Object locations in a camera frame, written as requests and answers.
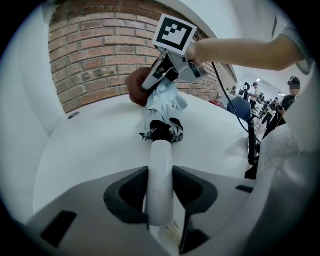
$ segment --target white wall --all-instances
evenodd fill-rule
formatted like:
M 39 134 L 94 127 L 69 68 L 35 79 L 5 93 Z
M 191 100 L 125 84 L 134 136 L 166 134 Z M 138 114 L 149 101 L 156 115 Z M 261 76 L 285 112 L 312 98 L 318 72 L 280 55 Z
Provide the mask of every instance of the white wall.
M 48 52 L 52 11 L 40 5 L 15 33 L 0 62 L 0 192 L 12 217 L 22 223 L 34 213 L 44 148 L 65 117 Z
M 245 74 L 244 75 L 243 81 L 241 81 L 241 83 L 239 83 L 240 86 L 238 86 L 236 88 L 236 93 L 237 94 L 239 93 L 240 88 L 242 88 L 242 86 L 245 84 L 245 82 L 250 84 L 250 90 L 248 91 L 249 93 L 254 93 L 255 92 L 255 89 L 253 87 L 251 87 L 251 86 L 254 83 L 258 83 L 258 86 L 260 88 L 260 92 L 265 95 L 265 99 L 266 100 L 274 99 L 275 97 L 277 97 L 279 100 L 282 99 L 282 97 L 279 96 L 279 90 L 277 88 L 265 85 L 261 81 L 257 82 L 257 77 L 255 77 L 255 76 L 253 76 L 251 74 Z

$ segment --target brown object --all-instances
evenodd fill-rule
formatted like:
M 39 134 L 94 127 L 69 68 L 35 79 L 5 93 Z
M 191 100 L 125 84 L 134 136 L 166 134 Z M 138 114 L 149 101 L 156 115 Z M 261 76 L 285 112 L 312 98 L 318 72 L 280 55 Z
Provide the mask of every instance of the brown object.
M 150 90 L 142 89 L 142 84 L 151 72 L 150 67 L 143 67 L 134 71 L 128 76 L 126 80 L 126 87 L 128 88 L 130 100 L 142 107 L 147 104 L 149 95 L 153 92 L 153 88 Z

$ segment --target black and white fiducial marker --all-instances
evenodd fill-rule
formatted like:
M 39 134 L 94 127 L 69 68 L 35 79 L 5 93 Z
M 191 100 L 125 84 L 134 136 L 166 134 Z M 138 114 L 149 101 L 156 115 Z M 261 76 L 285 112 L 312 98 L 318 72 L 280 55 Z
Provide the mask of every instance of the black and white fiducial marker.
M 152 43 L 155 46 L 184 55 L 196 30 L 196 26 L 184 20 L 163 14 Z

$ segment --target brick wall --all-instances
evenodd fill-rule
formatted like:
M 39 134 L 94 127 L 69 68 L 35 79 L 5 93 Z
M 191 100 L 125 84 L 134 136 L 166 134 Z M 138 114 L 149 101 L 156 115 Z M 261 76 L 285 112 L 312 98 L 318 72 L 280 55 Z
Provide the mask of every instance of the brick wall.
M 52 78 L 66 113 L 87 104 L 127 94 L 127 76 L 150 67 L 159 52 L 152 39 L 161 14 L 187 20 L 163 5 L 146 0 L 59 1 L 49 28 Z M 201 38 L 206 36 L 198 29 Z M 221 90 L 211 64 L 209 75 L 194 84 L 180 80 L 180 91 L 206 101 Z M 216 65 L 223 85 L 235 78 L 228 65 Z

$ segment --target black and white fabric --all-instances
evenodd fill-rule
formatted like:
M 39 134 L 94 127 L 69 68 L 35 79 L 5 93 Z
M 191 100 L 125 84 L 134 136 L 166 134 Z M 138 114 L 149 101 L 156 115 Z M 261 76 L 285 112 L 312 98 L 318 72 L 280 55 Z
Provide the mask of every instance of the black and white fabric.
M 140 133 L 143 140 L 166 140 L 173 143 L 183 139 L 180 115 L 188 104 L 178 92 L 176 84 L 167 78 L 163 78 L 154 89 L 143 114 L 143 132 Z

